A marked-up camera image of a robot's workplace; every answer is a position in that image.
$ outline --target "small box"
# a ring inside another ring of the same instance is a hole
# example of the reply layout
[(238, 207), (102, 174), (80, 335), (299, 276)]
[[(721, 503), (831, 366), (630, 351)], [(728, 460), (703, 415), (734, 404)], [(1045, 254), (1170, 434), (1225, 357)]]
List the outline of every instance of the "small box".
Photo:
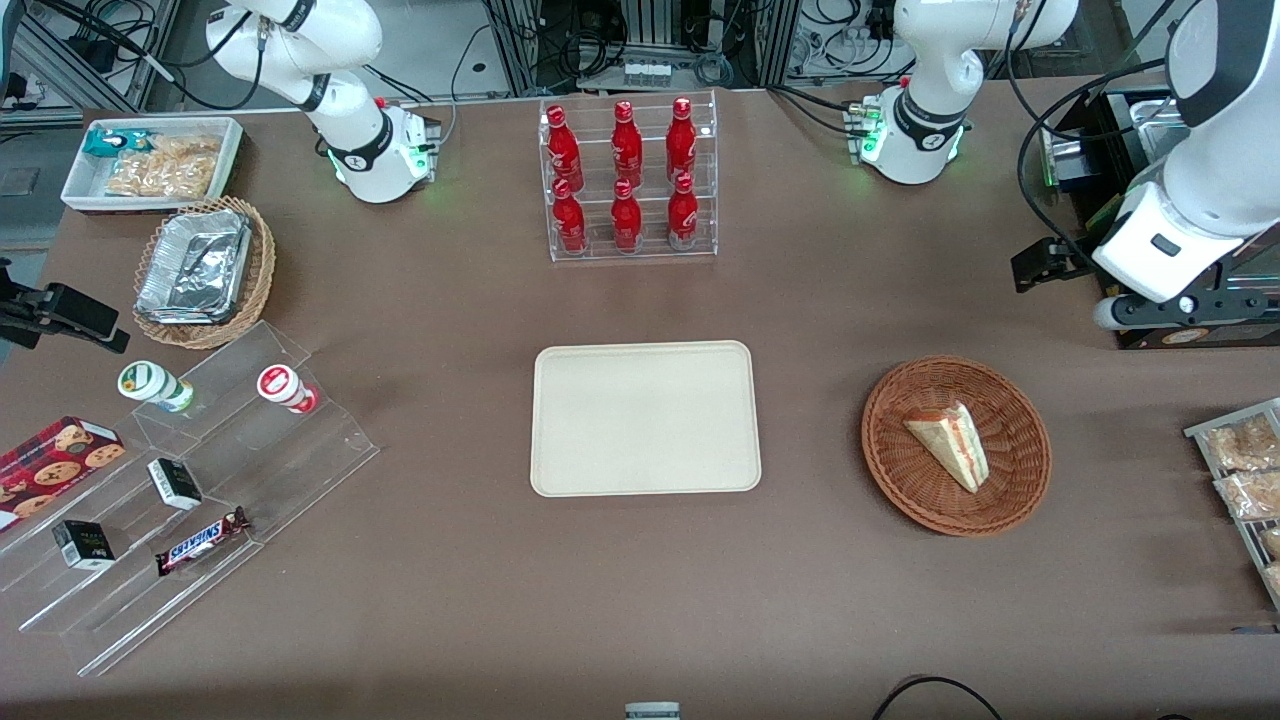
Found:
[(165, 505), (178, 510), (195, 510), (200, 505), (202, 500), (200, 488), (182, 462), (160, 457), (147, 462), (147, 473), (151, 474), (151, 482), (156, 484), (160, 501)]
[(84, 520), (63, 520), (54, 525), (54, 542), (73, 570), (101, 570), (115, 562), (102, 525)]
[(0, 455), (0, 532), (40, 512), (124, 452), (114, 432), (68, 416)]

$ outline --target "bottle cap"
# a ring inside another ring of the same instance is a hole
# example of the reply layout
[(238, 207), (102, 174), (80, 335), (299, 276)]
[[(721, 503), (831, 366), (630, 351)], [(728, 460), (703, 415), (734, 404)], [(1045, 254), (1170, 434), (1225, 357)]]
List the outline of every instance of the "bottle cap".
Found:
[(124, 397), (145, 402), (163, 392), (168, 380), (169, 373), (164, 368), (147, 360), (137, 360), (120, 370), (115, 387)]
[(257, 377), (257, 393), (271, 402), (285, 402), (297, 395), (302, 382), (288, 365), (271, 365)]

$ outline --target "red bottle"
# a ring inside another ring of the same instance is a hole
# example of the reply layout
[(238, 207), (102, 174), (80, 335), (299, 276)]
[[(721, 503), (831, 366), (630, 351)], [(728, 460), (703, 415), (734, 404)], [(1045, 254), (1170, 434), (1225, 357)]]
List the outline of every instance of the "red bottle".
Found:
[(672, 250), (694, 249), (694, 232), (698, 229), (698, 199), (694, 197), (694, 176), (687, 170), (676, 173), (676, 192), (667, 202), (667, 242)]
[(635, 190), (644, 183), (644, 141), (636, 129), (631, 104), (622, 100), (614, 105), (613, 120), (613, 168)]
[(571, 192), (582, 190), (582, 155), (577, 151), (577, 138), (564, 124), (564, 108), (552, 105), (547, 109), (547, 123), (552, 126), (547, 138), (547, 151), (552, 156), (552, 169), (556, 177), (568, 181)]
[(561, 236), (561, 246), (570, 255), (586, 252), (586, 220), (582, 218), (582, 206), (577, 204), (568, 181), (556, 178), (552, 182), (552, 193), (556, 201), (552, 202), (552, 218), (556, 219), (556, 233)]
[(635, 255), (644, 243), (640, 223), (640, 204), (631, 197), (631, 182), (618, 178), (613, 183), (613, 243), (618, 252)]
[(667, 128), (667, 179), (675, 184), (676, 176), (684, 170), (694, 172), (694, 142), (698, 131), (694, 129), (694, 104), (687, 97), (677, 97), (671, 104), (671, 127)]

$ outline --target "round wicker basket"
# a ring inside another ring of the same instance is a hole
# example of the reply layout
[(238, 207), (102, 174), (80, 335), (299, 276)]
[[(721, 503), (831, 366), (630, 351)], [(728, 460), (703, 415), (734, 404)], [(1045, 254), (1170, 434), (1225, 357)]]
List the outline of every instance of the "round wicker basket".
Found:
[[(991, 477), (970, 493), (906, 429), (916, 410), (959, 400), (982, 438)], [(948, 536), (1002, 533), (1044, 498), (1048, 434), (1027, 396), (1000, 373), (964, 357), (933, 355), (890, 370), (867, 398), (863, 455), (890, 501), (922, 525)]]
[[(232, 319), (221, 325), (161, 325), (150, 320), (143, 320), (137, 310), (133, 311), (133, 320), (142, 328), (142, 334), (156, 342), (165, 345), (178, 345), (189, 350), (210, 350), (238, 338), (244, 334), (266, 306), (266, 296), (271, 291), (271, 274), (275, 272), (275, 240), (271, 237), (271, 228), (262, 222), (262, 215), (252, 205), (236, 197), (219, 197), (197, 202), (189, 208), (178, 210), (182, 214), (192, 215), (201, 213), (214, 213), (218, 210), (236, 210), (248, 217), (253, 223), (253, 236), (250, 240), (250, 255), (244, 266), (244, 278), (241, 282), (239, 307)], [(151, 233), (151, 242), (142, 251), (142, 261), (133, 275), (134, 292), (142, 290), (142, 281), (151, 266), (151, 254), (155, 252), (156, 241), (160, 238), (160, 228)]]

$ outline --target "brown tabletop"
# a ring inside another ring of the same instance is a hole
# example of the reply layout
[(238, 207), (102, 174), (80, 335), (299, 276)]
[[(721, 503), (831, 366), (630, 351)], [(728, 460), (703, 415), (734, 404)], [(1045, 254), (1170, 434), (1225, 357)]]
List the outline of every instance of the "brown tabletop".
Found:
[[(1027, 83), (1039, 106), (1070, 85)], [(3, 715), (609, 719), (677, 700), (691, 720), (851, 719), (938, 673), (1006, 717), (1274, 717), (1280, 637), (1228, 634), (1268, 605), (1180, 430), (1280, 395), (1277, 355), (1121, 352), (1089, 281), (1015, 295), (1009, 258), (1043, 229), (1002, 86), (923, 187), (850, 167), (764, 92), (718, 97), (721, 255), (684, 266), (552, 266), (535, 102), (463, 108), (439, 182), (387, 206), (334, 181), (301, 114), (241, 117), (229, 193), (279, 246), (265, 318), (384, 451), (102, 678), (6, 621)], [(68, 211), (44, 279), (128, 307), (156, 222)], [(718, 338), (754, 357), (759, 487), (534, 493), (540, 350)], [(872, 384), (934, 352), (997, 368), (1044, 418), (1052, 483), (1012, 532), (933, 534), (861, 461)], [(140, 333), (125, 357), (15, 350), (0, 447), (127, 414), (128, 359), (204, 356)], [(888, 717), (983, 716), (951, 688), (901, 705)]]

